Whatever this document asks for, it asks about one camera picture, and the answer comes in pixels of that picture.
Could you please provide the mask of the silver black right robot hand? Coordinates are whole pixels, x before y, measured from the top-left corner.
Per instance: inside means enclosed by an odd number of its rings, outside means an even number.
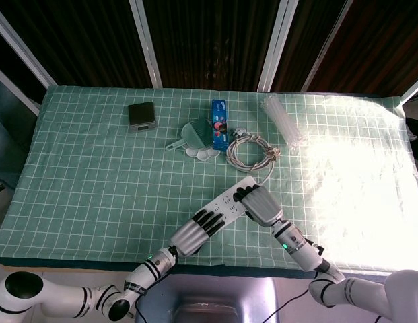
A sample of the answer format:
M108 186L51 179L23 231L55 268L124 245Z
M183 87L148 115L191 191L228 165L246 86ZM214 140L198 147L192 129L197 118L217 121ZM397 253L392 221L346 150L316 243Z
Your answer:
M238 187L233 200L240 202L251 220L262 227L271 227L283 216L281 205L264 186Z

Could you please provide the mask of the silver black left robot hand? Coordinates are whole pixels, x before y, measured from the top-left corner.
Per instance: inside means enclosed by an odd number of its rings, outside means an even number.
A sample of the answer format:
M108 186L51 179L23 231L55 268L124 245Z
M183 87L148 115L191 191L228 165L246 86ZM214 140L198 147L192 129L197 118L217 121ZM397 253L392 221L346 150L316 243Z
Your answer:
M169 248L175 250L179 258L188 258L224 225L223 213L201 209L173 234Z

